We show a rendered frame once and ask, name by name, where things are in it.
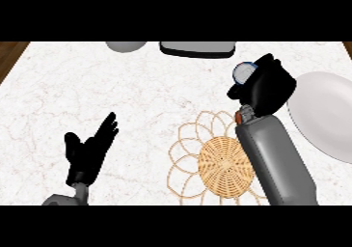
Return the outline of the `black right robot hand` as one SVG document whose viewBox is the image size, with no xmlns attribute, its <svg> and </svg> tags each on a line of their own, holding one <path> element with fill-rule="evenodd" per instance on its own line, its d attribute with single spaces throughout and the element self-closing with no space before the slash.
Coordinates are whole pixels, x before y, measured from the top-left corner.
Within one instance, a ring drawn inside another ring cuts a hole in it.
<svg viewBox="0 0 352 247">
<path fill-rule="evenodd" d="M 257 68 L 247 82 L 234 82 L 228 97 L 238 99 L 242 105 L 253 108 L 257 117 L 273 114 L 293 95 L 296 80 L 272 54 L 265 54 L 254 62 Z"/>
</svg>

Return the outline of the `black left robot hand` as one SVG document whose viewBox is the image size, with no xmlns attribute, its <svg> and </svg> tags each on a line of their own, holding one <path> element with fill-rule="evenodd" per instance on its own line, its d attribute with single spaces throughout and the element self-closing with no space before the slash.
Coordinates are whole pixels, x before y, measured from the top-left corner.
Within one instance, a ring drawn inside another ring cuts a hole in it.
<svg viewBox="0 0 352 247">
<path fill-rule="evenodd" d="M 65 184 L 83 183 L 90 186 L 98 178 L 102 161 L 118 133 L 115 114 L 104 119 L 96 134 L 80 141 L 72 132 L 64 134 L 65 158 L 70 163 Z"/>
</svg>

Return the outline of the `blue rimmed can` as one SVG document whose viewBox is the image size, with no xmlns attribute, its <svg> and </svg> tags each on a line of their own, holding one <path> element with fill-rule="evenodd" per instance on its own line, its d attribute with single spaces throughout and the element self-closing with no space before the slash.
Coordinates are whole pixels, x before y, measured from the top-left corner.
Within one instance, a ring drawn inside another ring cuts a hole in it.
<svg viewBox="0 0 352 247">
<path fill-rule="evenodd" d="M 232 70 L 232 79 L 238 85 L 242 85 L 247 82 L 256 68 L 257 65 L 253 62 L 242 62 L 235 66 Z"/>
</svg>

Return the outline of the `white plate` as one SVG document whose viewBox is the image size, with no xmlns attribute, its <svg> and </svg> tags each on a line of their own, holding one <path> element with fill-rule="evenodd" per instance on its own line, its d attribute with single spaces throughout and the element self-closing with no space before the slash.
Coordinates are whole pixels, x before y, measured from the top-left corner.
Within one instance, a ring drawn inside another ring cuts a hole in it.
<svg viewBox="0 0 352 247">
<path fill-rule="evenodd" d="M 325 155 L 352 163 L 352 81 L 328 72 L 302 74 L 287 105 L 307 142 Z"/>
</svg>

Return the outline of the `woven wicker placemat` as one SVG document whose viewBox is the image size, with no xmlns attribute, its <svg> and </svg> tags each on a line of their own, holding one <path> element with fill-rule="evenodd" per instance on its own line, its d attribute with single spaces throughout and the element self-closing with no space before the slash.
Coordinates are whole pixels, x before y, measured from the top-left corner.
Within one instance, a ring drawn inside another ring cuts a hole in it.
<svg viewBox="0 0 352 247">
<path fill-rule="evenodd" d="M 169 148 L 172 162 L 167 189 L 177 203 L 204 205 L 208 200 L 253 206 L 266 205 L 251 162 L 238 138 L 231 133 L 234 117 L 225 111 L 201 111 L 192 122 L 176 130 L 176 141 Z"/>
</svg>

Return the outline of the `grey round object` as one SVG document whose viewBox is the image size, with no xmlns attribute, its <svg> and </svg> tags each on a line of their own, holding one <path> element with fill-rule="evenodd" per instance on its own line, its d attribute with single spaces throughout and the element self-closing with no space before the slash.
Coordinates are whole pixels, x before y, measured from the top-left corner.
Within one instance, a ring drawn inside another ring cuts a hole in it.
<svg viewBox="0 0 352 247">
<path fill-rule="evenodd" d="M 143 41 L 108 41 L 106 43 L 108 48 L 120 53 L 129 53 L 139 50 L 145 42 Z"/>
</svg>

